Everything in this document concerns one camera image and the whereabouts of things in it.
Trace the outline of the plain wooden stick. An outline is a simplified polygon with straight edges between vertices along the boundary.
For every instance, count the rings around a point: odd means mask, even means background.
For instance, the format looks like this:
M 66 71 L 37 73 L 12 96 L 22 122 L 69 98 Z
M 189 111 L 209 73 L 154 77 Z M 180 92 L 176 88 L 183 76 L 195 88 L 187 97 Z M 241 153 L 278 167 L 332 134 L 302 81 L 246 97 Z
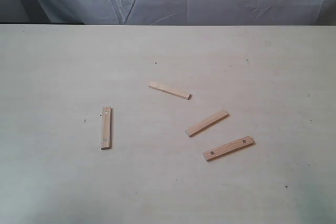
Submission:
M 198 133 L 204 131 L 208 127 L 218 123 L 219 121 L 227 118 L 229 116 L 229 113 L 225 110 L 221 110 L 216 112 L 215 114 L 205 118 L 204 120 L 196 123 L 195 125 L 187 128 L 185 130 L 185 133 L 188 137 L 193 137 L 194 135 L 197 135 Z
M 189 93 L 189 92 L 178 90 L 176 88 L 172 88 L 170 86 L 167 86 L 167 85 L 164 85 L 164 84 L 161 84 L 161 83 L 157 83 L 157 82 L 154 82 L 154 81 L 151 81 L 149 83 L 148 87 L 151 88 L 151 89 L 157 90 L 157 91 L 161 91 L 161 92 L 164 92 L 164 93 L 182 98 L 182 99 L 186 99 L 186 100 L 189 100 L 192 96 L 192 94 Z

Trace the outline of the wooden stick with holes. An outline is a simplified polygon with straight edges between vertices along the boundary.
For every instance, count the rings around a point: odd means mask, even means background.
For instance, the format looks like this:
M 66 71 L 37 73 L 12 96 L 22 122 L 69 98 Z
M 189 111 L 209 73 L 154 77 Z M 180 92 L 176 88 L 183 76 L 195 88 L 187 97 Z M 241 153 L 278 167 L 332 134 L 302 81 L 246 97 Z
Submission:
M 241 139 L 226 143 L 219 147 L 213 148 L 209 151 L 205 151 L 203 156 L 207 162 L 220 158 L 222 156 L 231 154 L 233 152 L 242 150 L 244 148 L 255 145 L 256 142 L 251 136 L 243 137 Z
M 112 112 L 113 109 L 104 107 L 102 109 L 102 129 L 101 129 L 101 149 L 108 150 L 112 148 Z

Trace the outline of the plain wooden stick top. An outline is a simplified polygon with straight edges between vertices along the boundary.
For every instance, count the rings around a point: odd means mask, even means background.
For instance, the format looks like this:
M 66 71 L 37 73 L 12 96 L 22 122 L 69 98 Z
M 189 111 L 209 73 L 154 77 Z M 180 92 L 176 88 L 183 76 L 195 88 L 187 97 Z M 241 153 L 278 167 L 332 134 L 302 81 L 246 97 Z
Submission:
M 167 86 L 167 85 L 164 85 L 164 84 L 161 84 L 161 83 L 157 83 L 157 82 L 154 82 L 154 81 L 151 81 L 149 83 L 148 87 L 151 88 L 151 89 L 157 90 L 157 91 L 161 91 L 161 92 L 164 92 L 164 93 L 182 98 L 182 99 L 186 99 L 186 100 L 189 100 L 192 96 L 192 94 L 189 93 L 189 92 L 178 90 L 176 88 L 172 88 L 170 86 Z

